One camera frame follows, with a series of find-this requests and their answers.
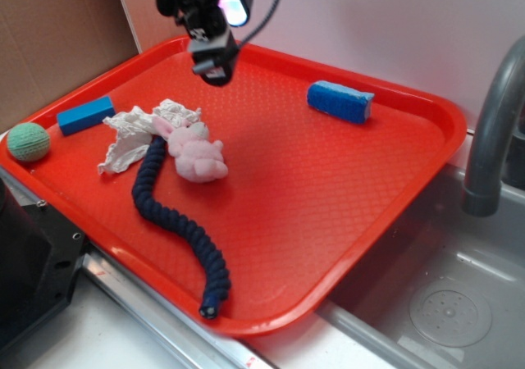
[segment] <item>white crumpled paper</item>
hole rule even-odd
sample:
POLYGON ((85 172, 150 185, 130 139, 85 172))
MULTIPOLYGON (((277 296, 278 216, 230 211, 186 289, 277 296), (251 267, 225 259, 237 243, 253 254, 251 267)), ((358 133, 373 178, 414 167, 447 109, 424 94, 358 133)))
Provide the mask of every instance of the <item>white crumpled paper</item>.
POLYGON ((131 112, 119 112, 113 117, 106 117, 103 122, 116 130, 116 142, 109 146, 106 161, 98 164, 98 173, 120 173, 142 159, 154 135, 153 116, 161 116, 174 127, 180 127, 183 119, 190 123, 200 120, 200 108, 197 111, 186 109, 178 102, 166 99, 153 109, 153 114, 145 113, 140 107, 133 107, 131 112))

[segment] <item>blue light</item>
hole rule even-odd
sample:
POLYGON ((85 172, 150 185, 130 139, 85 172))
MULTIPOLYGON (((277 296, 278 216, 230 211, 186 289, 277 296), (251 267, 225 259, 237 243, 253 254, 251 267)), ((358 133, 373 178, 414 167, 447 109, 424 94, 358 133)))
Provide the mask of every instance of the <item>blue light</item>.
POLYGON ((248 21, 248 14, 241 0, 219 0, 219 7, 224 11, 230 26, 242 26, 248 21))

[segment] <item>dark blue rope toy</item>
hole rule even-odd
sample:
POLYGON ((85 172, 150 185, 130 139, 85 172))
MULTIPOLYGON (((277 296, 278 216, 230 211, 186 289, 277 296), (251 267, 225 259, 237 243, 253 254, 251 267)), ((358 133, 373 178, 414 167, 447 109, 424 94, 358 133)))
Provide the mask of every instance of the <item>dark blue rope toy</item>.
POLYGON ((166 158, 165 145, 166 141, 162 137, 153 140, 139 168, 131 193, 143 218, 181 236, 193 249, 206 273, 206 286, 199 312, 202 317, 213 319, 217 317, 222 302, 228 298, 230 272, 226 269, 222 252, 203 227, 177 210, 164 207, 153 198, 153 186, 166 158))

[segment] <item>orange plastic tray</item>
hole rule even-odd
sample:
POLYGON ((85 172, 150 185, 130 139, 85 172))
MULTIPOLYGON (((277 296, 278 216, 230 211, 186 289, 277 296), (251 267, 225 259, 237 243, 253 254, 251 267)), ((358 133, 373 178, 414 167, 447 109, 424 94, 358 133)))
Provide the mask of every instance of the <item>orange plastic tray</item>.
POLYGON ((50 153, 21 165, 3 140, 0 164, 195 320, 228 335, 260 335, 326 297, 446 163, 466 125, 442 98, 254 46, 241 53, 234 80, 213 88, 191 73, 187 42, 162 43, 34 114, 27 121, 48 130, 50 153), (309 107, 316 80, 375 93, 367 123, 309 107), (224 254, 233 287, 215 320, 198 313, 204 274, 187 243, 134 208, 139 164, 98 175, 116 132, 98 125, 63 137, 57 127, 58 112, 104 95, 118 112, 151 112, 165 98, 201 107, 212 140, 225 144, 224 180, 184 181, 169 158, 154 192, 224 254))

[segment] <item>sink basin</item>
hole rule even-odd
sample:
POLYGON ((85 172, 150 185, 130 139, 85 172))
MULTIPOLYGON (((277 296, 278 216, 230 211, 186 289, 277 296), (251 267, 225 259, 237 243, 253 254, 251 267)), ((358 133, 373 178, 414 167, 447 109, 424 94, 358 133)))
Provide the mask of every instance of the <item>sink basin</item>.
POLYGON ((499 211, 476 218, 462 180, 440 172, 329 300, 399 367, 523 368, 525 195, 504 186, 499 211))

